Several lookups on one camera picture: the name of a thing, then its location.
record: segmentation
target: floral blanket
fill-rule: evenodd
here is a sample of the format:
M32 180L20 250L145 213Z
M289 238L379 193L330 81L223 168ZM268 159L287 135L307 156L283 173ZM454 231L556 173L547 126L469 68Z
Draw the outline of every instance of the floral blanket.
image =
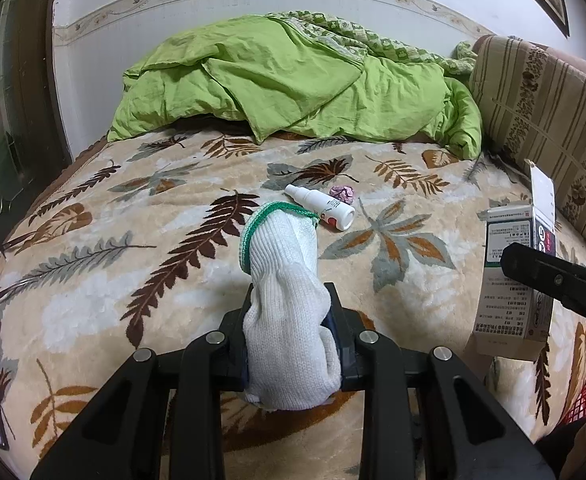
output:
M135 348L183 348L241 306L250 277L239 235L259 205L285 200L290 183L355 188L351 229L317 231L320 277L343 306L400 346L461 354L480 292L483 213L530 192L489 156L459 161L435 144L276 134L257 146L244 133L188 120L111 143L6 244L0 396L9 450L0 455L19 478ZM586 266L580 236L562 218L556 227L560 255ZM556 304L538 361L495 360L487 384L536 439L585 380L586 322ZM269 413L224 394L222 410L229 478L357 478L363 394ZM163 478L166 466L164 456Z

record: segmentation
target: striped cushion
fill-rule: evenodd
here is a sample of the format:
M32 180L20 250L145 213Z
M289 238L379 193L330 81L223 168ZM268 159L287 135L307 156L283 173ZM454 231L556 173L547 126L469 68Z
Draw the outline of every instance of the striped cushion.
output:
M586 240L586 74L527 41L491 36L469 88L495 150L550 176L557 208Z

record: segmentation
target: silver bolt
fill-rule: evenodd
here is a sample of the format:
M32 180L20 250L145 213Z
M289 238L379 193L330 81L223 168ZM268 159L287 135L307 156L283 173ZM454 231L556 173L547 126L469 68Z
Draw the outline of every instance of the silver bolt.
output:
M133 352L133 358L138 363L148 361L149 359L151 359L151 355L153 355L153 352L151 352L148 348L140 348L139 350L135 350Z
M213 332L209 332L207 334L207 343L211 343L212 345L219 345L224 341L224 332L220 332L219 330L214 330Z
M453 356L453 352L445 346L438 346L434 351L433 355L440 361L448 361Z
M359 339L364 343L374 343L379 339L379 336L377 335L377 332L364 330L364 332L359 333Z

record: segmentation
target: green bedding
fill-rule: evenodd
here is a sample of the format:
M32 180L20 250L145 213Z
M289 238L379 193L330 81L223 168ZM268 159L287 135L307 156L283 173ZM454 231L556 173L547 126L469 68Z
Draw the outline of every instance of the green bedding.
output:
M468 89L474 54L436 56L325 14L242 16L187 30L124 73L109 140L178 118L247 120L257 142L278 130L309 137L403 140L417 132L463 158L480 150Z

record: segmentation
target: white bottle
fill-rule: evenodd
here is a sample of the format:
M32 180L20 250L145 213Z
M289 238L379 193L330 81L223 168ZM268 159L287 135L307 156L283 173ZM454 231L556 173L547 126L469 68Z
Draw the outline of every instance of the white bottle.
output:
M307 189L289 184L284 189L301 206L319 215L327 224L337 227L340 231L346 231L355 218L355 209L350 205L333 198L316 189Z

